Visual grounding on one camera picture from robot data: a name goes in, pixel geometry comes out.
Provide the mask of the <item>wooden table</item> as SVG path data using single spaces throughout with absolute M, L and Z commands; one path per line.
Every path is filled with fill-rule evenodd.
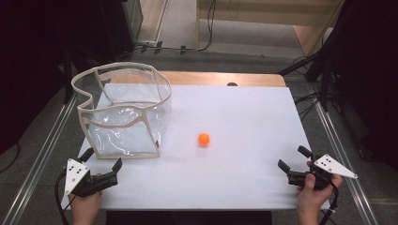
M 253 74 L 229 72 L 162 71 L 171 84 L 286 87 L 279 74 Z

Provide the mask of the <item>person's right hand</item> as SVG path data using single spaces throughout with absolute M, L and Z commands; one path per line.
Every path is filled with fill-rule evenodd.
M 334 174 L 331 179 L 333 185 L 328 185 L 322 190 L 315 190 L 315 176 L 308 173 L 305 178 L 305 185 L 298 195 L 297 212 L 303 217 L 317 217 L 320 207 L 332 195 L 333 187 L 339 187 L 343 178 Z

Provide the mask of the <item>light wooden furniture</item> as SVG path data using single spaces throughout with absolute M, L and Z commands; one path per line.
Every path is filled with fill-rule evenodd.
M 292 25 L 303 53 L 316 52 L 345 0 L 195 0 L 196 24 L 215 2 L 215 20 Z

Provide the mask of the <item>person's left hand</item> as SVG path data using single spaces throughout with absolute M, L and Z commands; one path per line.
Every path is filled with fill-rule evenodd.
M 79 197 L 74 194 L 69 195 L 70 207 L 75 220 L 93 220 L 100 211 L 102 193 L 97 192 L 88 197 Z

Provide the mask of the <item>black curtain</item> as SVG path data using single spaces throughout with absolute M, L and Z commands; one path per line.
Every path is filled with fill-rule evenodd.
M 0 0 L 0 155 L 14 146 L 71 74 L 134 49 L 128 0 Z
M 398 0 L 345 0 L 330 37 L 360 149 L 398 171 Z

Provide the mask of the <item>clear plastic bag beige trim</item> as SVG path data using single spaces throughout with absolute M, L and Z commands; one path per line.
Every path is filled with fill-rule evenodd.
M 76 75 L 81 128 L 98 158 L 157 158 L 172 114 L 170 82 L 154 67 L 132 62 Z

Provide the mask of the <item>black stand leg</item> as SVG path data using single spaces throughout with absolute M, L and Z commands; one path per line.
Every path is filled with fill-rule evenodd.
M 304 56 L 302 60 L 297 61 L 296 63 L 293 63 L 291 66 L 286 67 L 280 71 L 278 71 L 278 74 L 281 76 L 285 76 L 299 68 L 303 68 L 304 66 L 314 62 L 316 59 L 318 59 L 321 56 L 320 53 L 316 52 L 310 56 Z

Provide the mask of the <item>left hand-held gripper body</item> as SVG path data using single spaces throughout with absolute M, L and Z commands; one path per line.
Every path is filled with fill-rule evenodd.
M 65 194 L 87 197 L 118 184 L 117 173 L 110 171 L 92 175 L 88 166 L 75 159 L 69 159 L 66 168 Z

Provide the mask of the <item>aluminium floor rail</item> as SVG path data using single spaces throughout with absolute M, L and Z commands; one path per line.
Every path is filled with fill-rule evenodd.
M 316 104 L 316 111 L 317 114 L 323 124 L 323 127 L 328 135 L 329 142 L 332 146 L 334 156 L 336 159 L 342 163 L 344 166 L 346 166 L 347 169 L 350 171 L 354 171 L 354 168 L 352 166 L 352 163 L 350 162 L 345 150 L 344 146 L 337 134 L 337 131 L 334 128 L 334 125 L 331 121 L 331 118 L 329 116 L 328 112 L 324 112 L 322 106 L 317 103 Z M 360 183 L 359 179 L 353 179 L 353 178 L 348 178 L 346 180 L 347 186 L 352 194 L 353 200 L 355 205 L 358 208 L 360 217 L 363 221 L 364 225 L 379 225 L 375 213 L 372 209 L 372 206 L 370 204 L 370 201 L 362 188 L 362 185 Z
M 17 194 L 8 209 L 2 225 L 17 225 L 22 217 L 23 211 L 30 201 L 30 198 L 38 184 L 45 166 L 47 165 L 54 147 L 59 139 L 59 136 L 67 123 L 69 115 L 72 112 L 73 106 L 76 102 L 76 96 L 72 95 L 71 98 L 63 105 L 55 122 L 44 142 L 40 151 L 29 171 L 24 178 L 22 185 L 19 187 Z

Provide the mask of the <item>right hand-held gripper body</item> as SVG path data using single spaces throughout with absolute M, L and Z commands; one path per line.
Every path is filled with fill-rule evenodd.
M 329 186 L 334 174 L 352 179 L 358 178 L 356 173 L 347 169 L 343 164 L 328 154 L 322 157 L 310 156 L 310 159 L 312 164 L 308 172 L 294 172 L 291 171 L 290 168 L 287 168 L 286 176 L 289 185 L 303 187 L 308 173 L 315 176 L 314 190 L 322 190 Z

